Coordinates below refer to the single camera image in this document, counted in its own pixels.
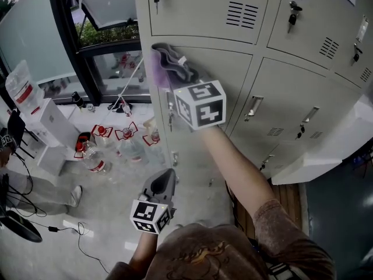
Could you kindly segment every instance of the locker handle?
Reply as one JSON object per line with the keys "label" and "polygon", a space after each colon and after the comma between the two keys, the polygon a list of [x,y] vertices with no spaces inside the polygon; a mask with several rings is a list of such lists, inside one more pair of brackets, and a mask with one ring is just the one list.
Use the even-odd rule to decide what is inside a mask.
{"label": "locker handle", "polygon": [[319,107],[313,107],[312,110],[307,114],[307,116],[304,117],[304,119],[302,120],[302,123],[308,123],[319,109],[320,109]]}
{"label": "locker handle", "polygon": [[259,106],[261,105],[262,100],[264,97],[253,96],[250,102],[249,113],[245,114],[245,117],[253,117],[255,116],[256,111],[258,110]]}

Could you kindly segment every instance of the cable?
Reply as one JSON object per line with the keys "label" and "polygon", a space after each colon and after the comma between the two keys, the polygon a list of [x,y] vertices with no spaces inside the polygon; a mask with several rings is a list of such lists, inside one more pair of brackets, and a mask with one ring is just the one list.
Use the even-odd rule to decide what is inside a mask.
{"label": "cable", "polygon": [[[24,196],[22,193],[20,193],[18,190],[16,190],[16,189],[14,189],[11,185],[9,185],[9,187],[11,188],[11,189],[13,189],[14,190],[14,192],[11,192],[11,191],[9,191],[10,193],[12,193],[12,194],[16,194],[16,195],[19,195],[19,196],[22,196],[24,199],[26,199],[28,202],[26,202],[26,201],[24,201],[24,200],[22,200],[22,199],[18,199],[18,198],[16,198],[16,197],[14,197],[14,196],[9,196],[9,197],[12,197],[12,198],[14,198],[14,199],[16,199],[16,200],[18,200],[18,201],[20,201],[20,202],[24,202],[24,203],[26,203],[26,204],[30,204],[31,206],[33,206],[34,207],[34,209],[35,209],[35,215],[37,215],[38,217],[40,217],[40,218],[44,218],[44,217],[46,217],[47,216],[47,213],[45,212],[45,211],[43,211],[41,208],[39,208],[39,207],[37,207],[36,205],[34,205],[34,203],[31,201],[31,200],[29,200],[26,196]],[[44,213],[44,216],[40,216],[40,215],[38,215],[37,214],[37,211],[41,211],[41,212],[43,212]]]}
{"label": "cable", "polygon": [[27,168],[27,165],[26,165],[26,163],[24,162],[24,160],[16,153],[15,154],[16,156],[17,156],[17,158],[23,163],[23,165],[24,165],[24,167],[26,168],[26,170],[27,170],[27,173],[29,174],[29,180],[31,181],[31,189],[30,189],[30,192],[28,192],[28,193],[22,193],[22,195],[29,195],[31,192],[32,192],[32,190],[33,190],[33,188],[34,188],[34,181],[33,181],[33,178],[32,178],[32,176],[31,176],[31,174],[30,174],[30,172],[29,172],[29,168]]}
{"label": "cable", "polygon": [[7,200],[13,205],[13,207],[12,208],[14,208],[16,211],[17,211],[17,213],[19,214],[19,215],[21,215],[22,217],[24,217],[24,218],[29,218],[29,217],[31,217],[31,216],[33,216],[33,215],[35,215],[36,214],[36,212],[35,213],[32,213],[31,215],[29,215],[29,216],[25,216],[25,215],[23,215],[23,214],[21,214],[20,212],[19,212],[19,210],[16,208],[16,206],[14,205],[14,203],[12,202],[12,201],[10,201],[8,198],[7,198]]}
{"label": "cable", "polygon": [[79,248],[79,250],[80,250],[80,251],[81,251],[85,256],[97,260],[97,261],[101,264],[101,266],[102,266],[102,268],[104,269],[104,271],[105,271],[106,273],[109,274],[109,272],[105,269],[105,267],[104,267],[102,261],[101,261],[99,258],[97,258],[97,257],[93,257],[93,256],[91,256],[91,255],[88,255],[87,253],[85,253],[85,252],[82,250],[82,248],[80,248],[80,238],[81,238],[82,236],[85,236],[87,233],[89,233],[89,231],[88,231],[87,233],[85,233],[85,230],[86,230],[86,229],[85,229],[84,224],[83,224],[82,222],[78,222],[78,230],[76,230],[75,228],[72,228],[72,227],[63,228],[63,229],[58,229],[57,227],[45,226],[45,225],[42,225],[42,224],[36,223],[36,222],[34,222],[34,221],[30,221],[30,220],[29,220],[29,222],[34,223],[34,224],[39,225],[39,226],[42,226],[42,227],[45,227],[45,228],[48,228],[48,230],[49,230],[50,232],[59,232],[59,231],[67,230],[67,229],[74,230],[74,231],[79,235],[79,238],[78,238],[78,248]]}

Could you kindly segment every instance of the cloth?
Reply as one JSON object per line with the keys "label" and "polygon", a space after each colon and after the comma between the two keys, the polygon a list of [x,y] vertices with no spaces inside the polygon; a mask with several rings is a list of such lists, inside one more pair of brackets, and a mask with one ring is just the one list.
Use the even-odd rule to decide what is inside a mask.
{"label": "cloth", "polygon": [[154,84],[159,88],[175,90],[199,82],[212,81],[205,70],[188,61],[180,62],[182,55],[166,43],[152,45],[151,63]]}
{"label": "cloth", "polygon": [[[166,237],[149,267],[147,280],[267,280],[266,262],[286,263],[310,279],[334,279],[332,260],[296,227],[277,200],[263,205],[253,218],[260,253],[234,226],[206,228],[191,224]],[[107,280],[140,279],[124,262]]]}

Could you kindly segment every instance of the window frame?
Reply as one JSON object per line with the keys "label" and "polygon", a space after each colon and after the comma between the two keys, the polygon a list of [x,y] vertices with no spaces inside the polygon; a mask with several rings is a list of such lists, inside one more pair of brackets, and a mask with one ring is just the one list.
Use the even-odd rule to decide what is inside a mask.
{"label": "window frame", "polygon": [[[65,0],[50,0],[50,2],[62,43],[75,70],[75,73],[86,92],[86,96],[82,96],[82,99],[87,102],[92,102],[95,106],[98,106],[100,103],[115,102],[118,98],[117,94],[102,94],[97,86],[97,84],[103,84],[103,80],[96,67],[96,63],[93,57],[115,52],[120,53],[127,51],[139,51],[141,50],[140,39],[136,38],[121,40],[111,43],[95,44],[88,47],[81,47],[79,44],[79,35],[72,19],[71,10],[67,7]],[[90,20],[96,31],[102,31],[126,25],[126,23],[120,23],[112,26],[98,28],[84,4],[82,4],[82,11]],[[123,94],[123,97],[126,102],[130,103],[152,102],[150,93]],[[57,97],[53,100],[58,104],[72,103],[71,98],[59,99]]]}

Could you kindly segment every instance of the plastic bottle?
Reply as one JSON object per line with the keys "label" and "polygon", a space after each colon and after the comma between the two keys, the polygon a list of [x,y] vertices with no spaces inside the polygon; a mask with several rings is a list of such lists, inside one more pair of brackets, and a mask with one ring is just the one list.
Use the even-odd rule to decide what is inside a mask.
{"label": "plastic bottle", "polygon": [[43,104],[44,91],[32,81],[26,60],[22,60],[9,74],[5,87],[18,109],[26,116],[37,112]]}
{"label": "plastic bottle", "polygon": [[[96,140],[97,146],[103,151],[103,153],[111,160],[117,160],[119,157],[121,157],[122,155],[119,152],[115,142],[110,137],[105,136],[106,129],[101,125],[97,130],[100,135],[95,135],[94,139]],[[122,162],[127,161],[125,157],[122,158]]]}
{"label": "plastic bottle", "polygon": [[105,160],[104,154],[92,142],[77,143],[76,149],[83,153],[84,165],[94,173],[107,174],[111,170],[111,162]]}
{"label": "plastic bottle", "polygon": [[124,140],[121,141],[118,148],[120,153],[129,159],[131,163],[146,165],[149,160],[142,144],[136,138],[131,137],[131,130],[129,128],[123,129],[122,132]]}
{"label": "plastic bottle", "polygon": [[153,144],[149,146],[149,153],[152,156],[151,161],[164,165],[166,161],[164,160],[162,146],[159,144],[160,138],[158,130],[153,131],[150,137],[153,141]]}

